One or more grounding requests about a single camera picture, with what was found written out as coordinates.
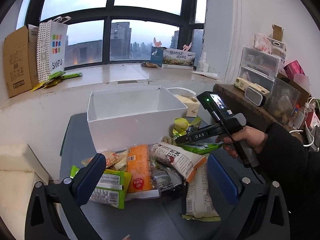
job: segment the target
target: table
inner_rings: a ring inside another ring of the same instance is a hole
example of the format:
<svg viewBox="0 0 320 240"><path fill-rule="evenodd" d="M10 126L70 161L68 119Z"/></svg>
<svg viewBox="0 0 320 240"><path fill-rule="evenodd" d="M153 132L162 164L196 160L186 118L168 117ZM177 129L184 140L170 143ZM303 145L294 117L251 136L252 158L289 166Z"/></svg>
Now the table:
<svg viewBox="0 0 320 240"><path fill-rule="evenodd" d="M73 115L61 147L60 180L69 177L72 165L82 167L81 161L95 154L86 113ZM252 182L258 183L250 169L244 168L223 149L215 150L213 154L219 162L232 167L241 177L249 177ZM220 215L221 222L187 221L181 217L181 199L172 201L166 197L130 200L125 203L123 210L92 201L81 206L81 209L103 240L120 240L128 234L133 240L209 240L233 207L226 203L214 181L209 179L208 183L213 206ZM58 213L69 238L76 239L61 206Z"/></svg>
<svg viewBox="0 0 320 240"><path fill-rule="evenodd" d="M256 106L244 97L244 93L235 88L234 85L215 84L213 92L217 93L221 99L226 103L234 114L243 113L247 122L256 129L265 131L269 124L277 122L272 115L270 115L263 107ZM288 125L281 124L287 131L293 130ZM308 144L306 138L301 134L292 133L302 143Z"/></svg>

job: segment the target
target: blue gripper pad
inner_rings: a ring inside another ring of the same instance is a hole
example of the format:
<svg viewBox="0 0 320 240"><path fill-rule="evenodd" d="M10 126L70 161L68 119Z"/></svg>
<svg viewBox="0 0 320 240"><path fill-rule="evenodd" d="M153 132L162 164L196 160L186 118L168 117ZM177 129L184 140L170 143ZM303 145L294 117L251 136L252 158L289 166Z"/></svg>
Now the blue gripper pad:
<svg viewBox="0 0 320 240"><path fill-rule="evenodd" d="M208 157L207 166L208 176L211 176L218 185L227 203L236 206L239 201L238 190L225 169L213 155Z"/></svg>
<svg viewBox="0 0 320 240"><path fill-rule="evenodd" d="M89 198L106 169L106 158L96 154L88 166L81 168L74 177L71 192L76 204L80 207L89 201Z"/></svg>

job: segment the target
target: window sill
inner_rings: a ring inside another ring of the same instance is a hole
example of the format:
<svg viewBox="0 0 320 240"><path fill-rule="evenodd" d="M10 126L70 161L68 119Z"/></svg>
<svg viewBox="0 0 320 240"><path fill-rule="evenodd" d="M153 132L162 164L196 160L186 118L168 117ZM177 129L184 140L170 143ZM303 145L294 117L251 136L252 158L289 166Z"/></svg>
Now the window sill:
<svg viewBox="0 0 320 240"><path fill-rule="evenodd" d="M212 87L217 80L191 73L185 69L170 68L146 68L137 63L130 64L113 64L98 65L92 67L78 68L66 71L67 74L81 72L81 77L67 79L58 85L48 88L39 89L33 92L27 91L13 98L9 98L0 109L5 109L13 104L39 98L49 93L58 91L90 88L94 90L108 89L108 85L125 84L125 83L141 83L145 85L162 85L162 84L200 84L212 83Z"/></svg>

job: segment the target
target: screw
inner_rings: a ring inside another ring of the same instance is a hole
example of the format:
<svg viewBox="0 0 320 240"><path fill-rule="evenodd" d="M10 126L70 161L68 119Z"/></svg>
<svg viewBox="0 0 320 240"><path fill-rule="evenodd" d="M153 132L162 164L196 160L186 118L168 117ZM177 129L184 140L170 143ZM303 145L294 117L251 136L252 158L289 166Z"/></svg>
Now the screw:
<svg viewBox="0 0 320 240"><path fill-rule="evenodd" d="M272 182L272 185L273 185L274 187L279 187L279 186L280 186L279 182L277 182L277 181L273 181L273 182Z"/></svg>
<svg viewBox="0 0 320 240"><path fill-rule="evenodd" d="M248 177L243 177L243 178L242 178L242 182L243 182L244 184L249 184L249 183L251 182L251 179L249 179Z"/></svg>
<svg viewBox="0 0 320 240"><path fill-rule="evenodd" d="M42 182L41 181L38 181L36 184L35 184L36 187L41 187L42 186Z"/></svg>
<svg viewBox="0 0 320 240"><path fill-rule="evenodd" d="M63 183L64 183L64 184L70 184L71 181L72 181L71 178L65 178L65 179L63 180Z"/></svg>

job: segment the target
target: gray table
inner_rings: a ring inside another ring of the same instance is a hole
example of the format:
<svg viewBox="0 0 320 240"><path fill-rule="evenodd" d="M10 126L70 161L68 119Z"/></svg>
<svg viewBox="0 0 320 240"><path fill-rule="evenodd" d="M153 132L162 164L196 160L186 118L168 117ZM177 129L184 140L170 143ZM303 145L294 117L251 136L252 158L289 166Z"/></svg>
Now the gray table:
<svg viewBox="0 0 320 240"><path fill-rule="evenodd" d="M70 118L60 152L62 157L60 180L69 177L72 165L82 167L82 160L96 154L86 118L86 113L76 114ZM209 141L214 141L214 138L206 140L206 142ZM215 150L213 154L219 162L232 167L241 177L249 177L257 183L251 170L244 168L223 149ZM121 240L128 234L133 240L212 239L233 207L225 202L215 182L210 178L208 182L213 206L220 215L221 222L187 221L181 217L181 199L172 201L166 197L149 200L134 199L126 202L123 210L92 201L83 205L81 209L103 240ZM69 238L77 239L61 207L59 214Z"/></svg>

